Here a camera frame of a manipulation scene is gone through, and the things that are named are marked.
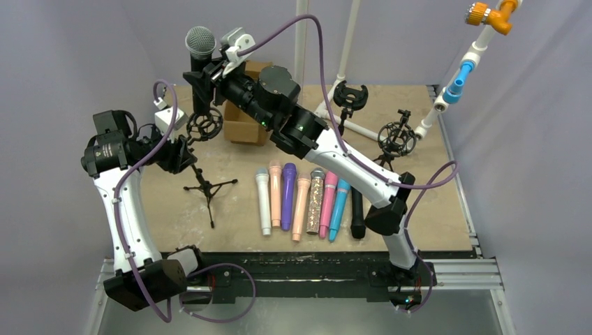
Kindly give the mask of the white microphone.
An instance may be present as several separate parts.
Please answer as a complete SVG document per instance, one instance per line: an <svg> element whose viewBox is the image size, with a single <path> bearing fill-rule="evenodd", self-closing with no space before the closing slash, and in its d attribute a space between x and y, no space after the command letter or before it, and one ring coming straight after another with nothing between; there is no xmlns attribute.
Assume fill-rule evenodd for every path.
<svg viewBox="0 0 592 335"><path fill-rule="evenodd" d="M258 192L260 227L262 235L268 237L272 234L272 220L269 203L269 173L266 168L261 167L256 171L255 181Z"/></svg>

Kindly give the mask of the glitter sequin microphone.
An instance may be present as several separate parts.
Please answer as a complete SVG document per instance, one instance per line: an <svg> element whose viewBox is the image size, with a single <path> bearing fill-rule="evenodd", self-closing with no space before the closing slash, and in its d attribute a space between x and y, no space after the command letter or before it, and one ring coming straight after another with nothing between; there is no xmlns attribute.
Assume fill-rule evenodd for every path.
<svg viewBox="0 0 592 335"><path fill-rule="evenodd" d="M317 167L311 171L311 186L309 193L308 214L306 218L306 233L317 235L320 229L320 214L323 202L325 171Z"/></svg>

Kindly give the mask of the cardboard box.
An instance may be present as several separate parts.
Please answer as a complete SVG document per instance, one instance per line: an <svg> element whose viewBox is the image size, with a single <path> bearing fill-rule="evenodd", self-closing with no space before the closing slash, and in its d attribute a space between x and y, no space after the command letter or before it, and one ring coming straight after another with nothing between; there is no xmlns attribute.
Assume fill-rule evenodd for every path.
<svg viewBox="0 0 592 335"><path fill-rule="evenodd" d="M271 61L246 61L245 64L241 76L256 81L263 68L271 66L273 63ZM227 141L235 144L261 147L267 142L265 129L228 100L224 107L223 134Z"/></svg>

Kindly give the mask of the tripod shock mount stand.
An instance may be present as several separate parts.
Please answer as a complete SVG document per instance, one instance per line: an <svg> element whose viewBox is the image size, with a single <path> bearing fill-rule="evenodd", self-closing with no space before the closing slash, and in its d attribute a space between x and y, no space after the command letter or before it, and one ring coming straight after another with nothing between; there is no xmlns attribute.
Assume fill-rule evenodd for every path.
<svg viewBox="0 0 592 335"><path fill-rule="evenodd" d="M223 128L223 115L221 111L215 107L211 107L207 114L192 114L186 125L186 132L189 135L188 146L191 146L194 142L206 142L213 140ZM215 222L212 215L211 202L214 196L219 190L226 185L236 184L238 179L231 179L229 181L220 182L213 184L209 180L206 180L203 176L203 170L198 168L196 164L191 165L194 171L195 178L198 181L197 186L185 186L185 191L200 191L206 199L206 206L209 214L210 227L215 228Z"/></svg>
<svg viewBox="0 0 592 335"><path fill-rule="evenodd" d="M413 152L418 141L418 135L409 125L411 111L398 110L401 115L398 121L385 124L378 133L378 146L382 154L373 161L394 172L392 162L396 158L407 156Z"/></svg>

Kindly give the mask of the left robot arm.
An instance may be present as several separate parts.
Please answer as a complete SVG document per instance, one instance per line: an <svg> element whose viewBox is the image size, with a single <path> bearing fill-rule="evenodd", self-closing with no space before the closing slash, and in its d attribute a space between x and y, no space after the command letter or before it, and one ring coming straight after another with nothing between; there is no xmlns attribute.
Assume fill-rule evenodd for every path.
<svg viewBox="0 0 592 335"><path fill-rule="evenodd" d="M163 255L153 242L141 198L142 169L156 164L178 174L196 163L183 135L174 131L186 119L167 107L155 114L148 137L138 138L130 112L108 110L93 116L97 134L81 164L92 178L108 217L114 251L114 277L104 281L107 296L131 311L147 308L186 291L188 275L200 268L202 255L192 245Z"/></svg>

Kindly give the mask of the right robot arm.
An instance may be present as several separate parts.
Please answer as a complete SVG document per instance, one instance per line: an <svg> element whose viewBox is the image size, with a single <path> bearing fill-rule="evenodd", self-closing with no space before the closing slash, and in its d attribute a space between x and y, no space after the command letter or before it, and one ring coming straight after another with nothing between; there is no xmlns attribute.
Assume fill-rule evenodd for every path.
<svg viewBox="0 0 592 335"><path fill-rule="evenodd" d="M243 66L228 74L223 71L223 62L215 60L183 74L198 107L203 110L228 101L269 131L281 151L347 181L370 201L364 223L382 235L392 266L412 269L417 253L404 232L404 220L414 175L385 169L341 141L325 120L297 103L300 86L286 68L267 66L257 79L247 75Z"/></svg>

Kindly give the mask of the black microphone orange cap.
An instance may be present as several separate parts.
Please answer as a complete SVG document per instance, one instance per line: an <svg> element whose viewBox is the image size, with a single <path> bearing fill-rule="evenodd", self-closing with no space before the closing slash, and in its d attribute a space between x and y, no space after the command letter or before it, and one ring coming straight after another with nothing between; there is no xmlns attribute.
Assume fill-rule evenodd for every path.
<svg viewBox="0 0 592 335"><path fill-rule="evenodd" d="M364 224L364 204L362 194L355 188L351 188L351 223L350 232L354 239L363 239L366 234Z"/></svg>

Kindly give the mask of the blue microphone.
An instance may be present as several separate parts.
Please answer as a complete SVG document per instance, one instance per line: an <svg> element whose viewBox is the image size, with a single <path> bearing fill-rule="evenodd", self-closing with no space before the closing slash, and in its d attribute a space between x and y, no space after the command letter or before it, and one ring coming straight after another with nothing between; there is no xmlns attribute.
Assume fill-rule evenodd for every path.
<svg viewBox="0 0 592 335"><path fill-rule="evenodd" d="M336 197L330 219L329 241L334 242L340 231L346 200L350 192L350 184L345 179L339 179L337 183Z"/></svg>

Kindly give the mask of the purple microphone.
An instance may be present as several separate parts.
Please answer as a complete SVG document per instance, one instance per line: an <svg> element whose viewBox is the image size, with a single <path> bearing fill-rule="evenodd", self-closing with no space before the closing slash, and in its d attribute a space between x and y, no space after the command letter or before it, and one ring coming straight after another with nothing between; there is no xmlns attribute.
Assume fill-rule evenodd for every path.
<svg viewBox="0 0 592 335"><path fill-rule="evenodd" d="M281 229L289 231L293 215L293 195L297 168L294 163L286 163L282 170L283 188L281 202Z"/></svg>

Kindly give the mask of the beige microphone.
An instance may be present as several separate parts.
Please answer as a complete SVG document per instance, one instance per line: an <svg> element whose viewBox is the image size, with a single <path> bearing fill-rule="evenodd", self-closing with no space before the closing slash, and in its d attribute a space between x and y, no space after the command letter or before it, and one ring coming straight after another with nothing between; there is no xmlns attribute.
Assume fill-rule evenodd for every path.
<svg viewBox="0 0 592 335"><path fill-rule="evenodd" d="M311 178L309 175L302 173L298 176L297 196L292 226L292 240L294 242L300 242L301 240L310 185Z"/></svg>
<svg viewBox="0 0 592 335"><path fill-rule="evenodd" d="M269 163L270 206L272 227L281 227L281 164L277 160Z"/></svg>

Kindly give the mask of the round base mic stand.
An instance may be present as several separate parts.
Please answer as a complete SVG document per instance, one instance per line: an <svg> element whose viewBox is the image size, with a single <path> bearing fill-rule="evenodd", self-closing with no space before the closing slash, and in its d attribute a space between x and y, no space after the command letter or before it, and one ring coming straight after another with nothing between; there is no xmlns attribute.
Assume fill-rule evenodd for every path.
<svg viewBox="0 0 592 335"><path fill-rule="evenodd" d="M343 135L347 118L351 118L355 111L361 110L367 104L368 97L369 90L364 84L361 89L354 89L347 86L346 80L338 83L334 90L333 101L341 108L340 123L338 125L340 135Z"/></svg>

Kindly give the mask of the black sparkly microphone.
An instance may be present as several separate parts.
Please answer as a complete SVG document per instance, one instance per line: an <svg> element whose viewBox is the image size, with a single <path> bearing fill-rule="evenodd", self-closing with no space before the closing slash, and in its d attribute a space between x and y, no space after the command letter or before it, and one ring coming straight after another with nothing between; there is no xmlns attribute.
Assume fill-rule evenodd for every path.
<svg viewBox="0 0 592 335"><path fill-rule="evenodd" d="M196 26L189 29L185 37L185 45L191 56L191 70L202 71L212 61L212 54L216 47L213 33L206 27ZM200 100L192 89L193 113L195 116L209 114L208 100Z"/></svg>

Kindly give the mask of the pink microphone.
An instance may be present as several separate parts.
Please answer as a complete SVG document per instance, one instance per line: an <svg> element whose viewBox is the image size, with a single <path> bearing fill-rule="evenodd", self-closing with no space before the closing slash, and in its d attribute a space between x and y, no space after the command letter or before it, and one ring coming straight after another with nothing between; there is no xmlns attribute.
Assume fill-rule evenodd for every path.
<svg viewBox="0 0 592 335"><path fill-rule="evenodd" d="M330 171L327 172L324 179L323 201L321 204L319 227L319 237L321 239L325 239L328 234L338 180L339 178Z"/></svg>

